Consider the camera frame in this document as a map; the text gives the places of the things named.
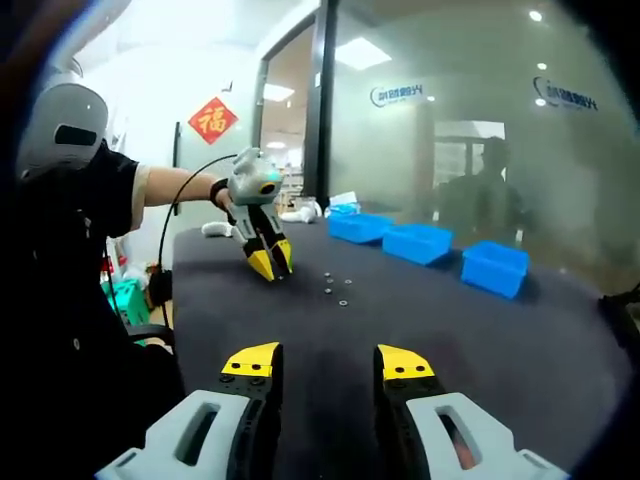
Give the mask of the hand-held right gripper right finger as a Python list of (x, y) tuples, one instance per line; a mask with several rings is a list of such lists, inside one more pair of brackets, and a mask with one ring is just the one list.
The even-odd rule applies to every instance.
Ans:
[(466, 395), (447, 391), (429, 362), (373, 351), (375, 432), (389, 479), (568, 479)]

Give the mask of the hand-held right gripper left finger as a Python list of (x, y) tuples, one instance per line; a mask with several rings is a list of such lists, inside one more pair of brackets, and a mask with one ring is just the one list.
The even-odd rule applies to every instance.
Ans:
[(271, 479), (281, 432), (283, 345), (244, 348), (97, 479)]

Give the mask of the person's left hand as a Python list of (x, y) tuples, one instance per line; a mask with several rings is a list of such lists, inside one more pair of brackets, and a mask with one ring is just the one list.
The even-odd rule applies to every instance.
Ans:
[(219, 207), (226, 213), (227, 221), (230, 225), (236, 225), (236, 218), (233, 215), (234, 203), (229, 195), (228, 189), (223, 189), (217, 196), (216, 200)]

